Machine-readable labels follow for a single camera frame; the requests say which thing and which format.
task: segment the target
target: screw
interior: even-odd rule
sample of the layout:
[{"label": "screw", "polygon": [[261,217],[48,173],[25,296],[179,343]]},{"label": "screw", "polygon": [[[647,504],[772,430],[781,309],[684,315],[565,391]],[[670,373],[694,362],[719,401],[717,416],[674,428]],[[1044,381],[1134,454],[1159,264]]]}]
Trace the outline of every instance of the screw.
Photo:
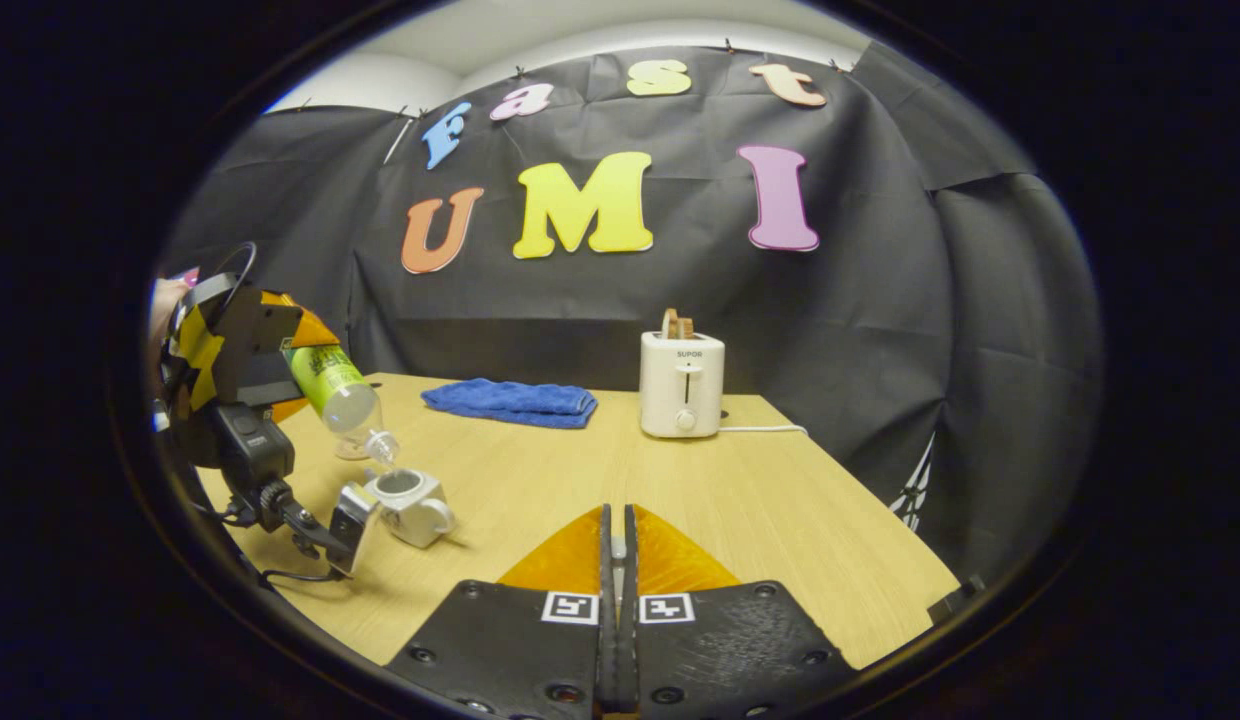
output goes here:
[{"label": "screw", "polygon": [[583,700],[584,693],[580,691],[580,688],[575,688],[575,685],[553,685],[548,689],[548,698],[552,701],[577,703]]},{"label": "screw", "polygon": [[660,703],[660,705],[673,705],[676,701],[683,700],[683,691],[681,688],[660,688],[651,693],[651,700]]}]

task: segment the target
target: colorful foam letter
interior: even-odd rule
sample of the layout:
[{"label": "colorful foam letter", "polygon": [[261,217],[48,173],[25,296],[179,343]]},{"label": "colorful foam letter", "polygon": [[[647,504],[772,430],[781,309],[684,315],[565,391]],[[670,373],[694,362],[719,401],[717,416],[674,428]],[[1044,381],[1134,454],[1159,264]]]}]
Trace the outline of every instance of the colorful foam letter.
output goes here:
[{"label": "colorful foam letter", "polygon": [[761,76],[768,82],[771,92],[784,97],[785,100],[792,102],[795,105],[820,108],[825,104],[825,95],[818,94],[818,92],[807,92],[806,88],[799,86],[799,82],[811,82],[811,76],[795,73],[789,68],[789,64],[754,64],[749,68],[749,72]]},{"label": "colorful foam letter", "polygon": [[424,143],[429,146],[429,164],[424,165],[424,170],[436,169],[438,164],[460,145],[460,141],[456,140],[464,129],[464,118],[460,115],[464,115],[469,108],[472,108],[471,102],[461,102],[450,113],[441,115],[441,120],[438,120],[433,128],[424,131]]},{"label": "colorful foam letter", "polygon": [[753,165],[758,187],[758,224],[749,230],[749,242],[766,250],[808,252],[820,247],[820,235],[807,227],[799,192],[799,169],[807,159],[766,145],[745,145],[737,152]]},{"label": "colorful foam letter", "polygon": [[507,120],[515,115],[534,115],[548,108],[548,94],[553,92],[553,86],[547,82],[538,86],[520,87],[505,97],[505,102],[491,110],[491,119]]},{"label": "colorful foam letter", "polygon": [[469,232],[469,217],[479,197],[482,197],[480,187],[466,187],[451,196],[451,224],[446,228],[445,240],[433,250],[429,250],[425,243],[429,238],[429,226],[433,224],[433,213],[441,208],[441,201],[424,200],[410,206],[405,212],[405,235],[402,237],[402,266],[405,271],[433,273],[455,260],[464,247],[464,237]]},{"label": "colorful foam letter", "polygon": [[651,165],[646,152],[606,155],[579,190],[559,164],[536,165],[518,176],[527,186],[523,237],[515,243],[515,258],[544,258],[553,252],[548,222],[567,252],[575,252],[598,214],[589,235],[594,252],[640,252],[651,247],[652,234],[642,224],[642,171]]},{"label": "colorful foam letter", "polygon": [[677,59],[644,59],[629,67],[629,92],[635,95],[678,95],[692,87],[687,64]]}]

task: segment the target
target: ceiling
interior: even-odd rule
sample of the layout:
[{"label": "ceiling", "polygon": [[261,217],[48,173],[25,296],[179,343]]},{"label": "ceiling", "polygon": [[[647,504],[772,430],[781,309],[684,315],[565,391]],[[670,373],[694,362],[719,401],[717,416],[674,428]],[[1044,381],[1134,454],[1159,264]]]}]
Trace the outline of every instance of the ceiling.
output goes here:
[{"label": "ceiling", "polygon": [[661,19],[760,24],[851,50],[870,42],[823,10],[794,0],[459,0],[418,15],[360,50],[424,59],[464,77],[541,42]]}]

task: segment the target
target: bottle label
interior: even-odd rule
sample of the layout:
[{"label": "bottle label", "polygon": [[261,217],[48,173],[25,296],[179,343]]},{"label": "bottle label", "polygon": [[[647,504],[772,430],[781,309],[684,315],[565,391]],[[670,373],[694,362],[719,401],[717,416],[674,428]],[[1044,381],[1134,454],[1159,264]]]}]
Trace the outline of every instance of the bottle label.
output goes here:
[{"label": "bottle label", "polygon": [[341,388],[353,384],[367,384],[352,361],[337,345],[317,345],[312,347],[294,347],[283,352],[291,367],[291,377],[300,385],[300,392],[312,403],[312,409],[322,415],[327,400]]}]

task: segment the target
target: white wall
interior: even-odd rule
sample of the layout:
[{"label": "white wall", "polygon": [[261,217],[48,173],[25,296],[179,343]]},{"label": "white wall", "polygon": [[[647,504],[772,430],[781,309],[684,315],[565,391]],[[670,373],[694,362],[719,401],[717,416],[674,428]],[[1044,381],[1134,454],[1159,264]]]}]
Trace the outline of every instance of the white wall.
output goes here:
[{"label": "white wall", "polygon": [[465,92],[511,77],[515,73],[515,64],[533,69],[563,59],[658,45],[720,47],[722,41],[728,37],[732,38],[732,46],[739,50],[770,51],[770,53],[811,59],[815,63],[827,63],[833,59],[843,69],[852,69],[868,46],[867,38],[863,45],[852,47],[784,29],[728,22],[728,20],[651,20],[651,22],[600,29],[521,50],[465,77],[456,87],[455,95],[464,95]]},{"label": "white wall", "polygon": [[460,78],[436,64],[401,55],[342,55],[274,102],[268,113],[299,108],[309,100],[317,105],[377,108],[393,113],[408,105],[408,113],[436,108],[456,95]]}]

